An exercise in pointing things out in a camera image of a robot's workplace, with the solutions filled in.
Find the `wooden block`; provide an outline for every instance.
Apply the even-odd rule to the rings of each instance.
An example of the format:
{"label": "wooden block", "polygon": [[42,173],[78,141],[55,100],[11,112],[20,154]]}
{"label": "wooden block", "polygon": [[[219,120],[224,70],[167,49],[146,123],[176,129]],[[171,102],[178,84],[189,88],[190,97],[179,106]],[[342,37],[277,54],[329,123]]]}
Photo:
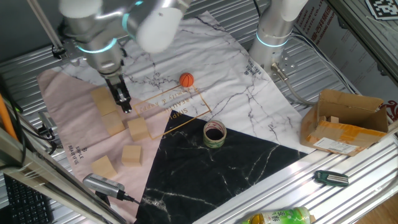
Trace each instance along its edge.
{"label": "wooden block", "polygon": [[147,124],[144,118],[128,121],[130,134],[133,141],[140,141],[149,136]]}
{"label": "wooden block", "polygon": [[141,165],[141,146],[124,146],[122,153],[122,163],[127,167],[137,167]]}
{"label": "wooden block", "polygon": [[91,91],[91,97],[93,97],[101,116],[116,111],[116,104],[107,88],[101,87]]}
{"label": "wooden block", "polygon": [[93,169],[93,173],[96,175],[100,175],[108,179],[118,174],[113,168],[111,161],[109,161],[108,156],[104,156],[93,162],[91,164],[91,168]]}
{"label": "wooden block", "polygon": [[328,117],[327,121],[338,124],[338,117],[330,116]]}
{"label": "wooden block", "polygon": [[120,115],[117,111],[113,111],[103,116],[101,119],[105,125],[106,130],[111,136],[114,136],[115,134],[126,129],[124,128],[122,119],[120,118]]}

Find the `cardboard box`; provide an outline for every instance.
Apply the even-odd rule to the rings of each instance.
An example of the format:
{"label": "cardboard box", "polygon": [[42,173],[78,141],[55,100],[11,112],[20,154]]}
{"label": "cardboard box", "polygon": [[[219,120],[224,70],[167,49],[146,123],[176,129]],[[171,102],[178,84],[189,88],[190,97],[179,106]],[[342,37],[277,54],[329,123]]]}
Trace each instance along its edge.
{"label": "cardboard box", "polygon": [[326,119],[327,122],[331,122],[331,123],[336,123],[338,124],[338,118],[335,116],[330,116],[328,117],[328,119]]}
{"label": "cardboard box", "polygon": [[[315,149],[355,156],[388,132],[382,99],[323,90],[319,101],[304,116],[300,143]],[[339,123],[328,122],[334,116]]]}

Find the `small basketball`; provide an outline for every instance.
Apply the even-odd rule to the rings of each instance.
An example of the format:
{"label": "small basketball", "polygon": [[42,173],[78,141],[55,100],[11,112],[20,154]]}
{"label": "small basketball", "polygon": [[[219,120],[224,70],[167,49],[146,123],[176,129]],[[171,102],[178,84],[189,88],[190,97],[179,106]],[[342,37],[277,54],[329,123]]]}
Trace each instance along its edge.
{"label": "small basketball", "polygon": [[180,84],[183,87],[190,87],[193,85],[193,75],[191,73],[184,73],[180,76]]}

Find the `pink paper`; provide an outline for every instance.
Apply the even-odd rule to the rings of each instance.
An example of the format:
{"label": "pink paper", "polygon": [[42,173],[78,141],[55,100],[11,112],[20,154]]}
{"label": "pink paper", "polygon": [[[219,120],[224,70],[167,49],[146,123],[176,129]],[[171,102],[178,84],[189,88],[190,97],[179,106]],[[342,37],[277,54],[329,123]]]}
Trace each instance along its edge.
{"label": "pink paper", "polygon": [[[118,173],[111,178],[125,186],[125,191],[140,201],[144,193],[152,163],[161,138],[150,138],[134,142],[128,130],[127,121],[138,115],[134,110],[124,114],[120,107],[126,130],[110,136],[104,127],[90,92],[98,88],[88,82],[72,78],[62,72],[47,70],[37,77],[40,90],[50,116],[58,126],[58,135],[72,166],[75,177],[82,181],[92,173],[91,163],[107,155]],[[131,105],[141,102],[131,99]],[[149,129],[164,130],[170,113],[162,113],[146,120]],[[142,167],[124,167],[121,163],[123,146],[142,146]],[[132,202],[109,198],[111,203],[119,207],[120,215],[132,222],[137,214],[138,205]]]}

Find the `white cable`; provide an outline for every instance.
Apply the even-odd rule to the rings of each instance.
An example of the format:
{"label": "white cable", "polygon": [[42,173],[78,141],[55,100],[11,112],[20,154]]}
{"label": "white cable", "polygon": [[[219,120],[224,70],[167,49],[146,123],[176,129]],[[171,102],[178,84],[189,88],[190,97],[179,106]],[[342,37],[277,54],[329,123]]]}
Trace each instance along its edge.
{"label": "white cable", "polygon": [[[315,51],[315,53],[317,53],[317,55],[324,61],[324,62],[326,62],[328,65],[330,65],[333,69],[335,69],[336,70],[336,72],[339,74],[339,76],[341,77],[341,79],[342,79],[342,81],[344,82],[344,84],[346,85],[346,86],[348,86],[349,87],[349,84],[348,84],[348,80],[345,78],[345,76],[340,72],[340,70],[338,69],[338,68],[336,68],[336,66],[335,65],[333,65],[332,63],[330,63],[329,62],[329,60],[327,59],[327,58],[325,58],[323,55],[321,55],[317,50],[316,50],[316,48],[310,43],[310,41],[308,41],[307,40],[307,38],[304,36],[304,35],[300,35],[300,34],[291,34],[291,36],[292,37],[302,37],[302,38],[304,38],[304,40],[307,42],[307,44]],[[356,92],[355,91],[353,91],[351,88],[348,88],[349,89],[349,91],[351,92],[351,93],[354,93],[354,94],[356,94]]]}

